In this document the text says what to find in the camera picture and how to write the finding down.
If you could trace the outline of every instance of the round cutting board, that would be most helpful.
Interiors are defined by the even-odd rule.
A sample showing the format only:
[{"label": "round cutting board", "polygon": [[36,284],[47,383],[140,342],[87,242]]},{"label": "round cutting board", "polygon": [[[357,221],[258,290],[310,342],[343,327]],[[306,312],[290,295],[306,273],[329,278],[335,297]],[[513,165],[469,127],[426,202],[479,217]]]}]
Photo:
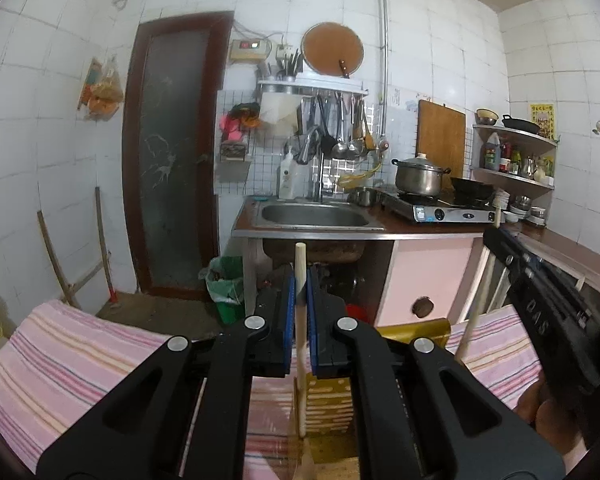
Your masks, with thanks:
[{"label": "round cutting board", "polygon": [[318,23],[302,38],[302,55],[316,72],[342,76],[340,60],[344,61],[350,74],[362,64],[365,49],[358,35],[339,23]]}]

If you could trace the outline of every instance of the kitchen sink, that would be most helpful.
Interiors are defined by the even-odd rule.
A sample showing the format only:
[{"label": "kitchen sink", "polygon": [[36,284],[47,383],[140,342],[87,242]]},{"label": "kitchen sink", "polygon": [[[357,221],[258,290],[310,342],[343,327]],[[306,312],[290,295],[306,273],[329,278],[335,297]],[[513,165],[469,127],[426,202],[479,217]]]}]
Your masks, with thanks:
[{"label": "kitchen sink", "polygon": [[299,200],[259,202],[254,225],[279,229],[356,229],[381,231],[382,224],[364,209],[351,204]]}]

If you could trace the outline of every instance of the drain pipe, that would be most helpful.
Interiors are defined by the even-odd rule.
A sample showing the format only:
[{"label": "drain pipe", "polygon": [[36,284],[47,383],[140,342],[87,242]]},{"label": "drain pipe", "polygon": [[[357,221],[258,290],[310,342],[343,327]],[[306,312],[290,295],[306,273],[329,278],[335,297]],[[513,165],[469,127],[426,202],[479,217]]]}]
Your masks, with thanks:
[{"label": "drain pipe", "polygon": [[380,116],[380,135],[382,138],[386,135],[386,110],[389,99],[389,7],[386,0],[382,1],[382,41],[384,45],[382,50],[382,114]]}]

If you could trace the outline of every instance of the pink striped cloth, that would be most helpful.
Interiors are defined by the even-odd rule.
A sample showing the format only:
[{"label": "pink striped cloth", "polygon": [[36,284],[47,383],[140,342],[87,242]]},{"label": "pink striped cloth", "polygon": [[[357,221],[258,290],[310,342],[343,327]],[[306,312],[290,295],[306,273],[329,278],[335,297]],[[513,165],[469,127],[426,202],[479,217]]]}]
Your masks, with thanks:
[{"label": "pink striped cloth", "polygon": [[[449,348],[464,325],[453,327]],[[168,336],[118,325],[59,301],[36,307],[0,350],[0,433],[35,472],[42,452],[116,386]],[[482,316],[467,359],[469,368],[509,407],[538,374],[538,359],[510,308]],[[288,449],[292,373],[254,378],[244,477],[285,480],[294,459]]]}]

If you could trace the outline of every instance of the brown floor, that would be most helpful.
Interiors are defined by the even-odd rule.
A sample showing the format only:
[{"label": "brown floor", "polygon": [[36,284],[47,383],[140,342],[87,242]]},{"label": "brown floor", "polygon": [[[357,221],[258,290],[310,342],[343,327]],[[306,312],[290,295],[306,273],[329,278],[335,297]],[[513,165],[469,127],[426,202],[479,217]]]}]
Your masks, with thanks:
[{"label": "brown floor", "polygon": [[118,293],[117,303],[107,303],[99,318],[151,332],[207,339],[222,330],[216,306],[203,301],[158,298],[145,294]]}]

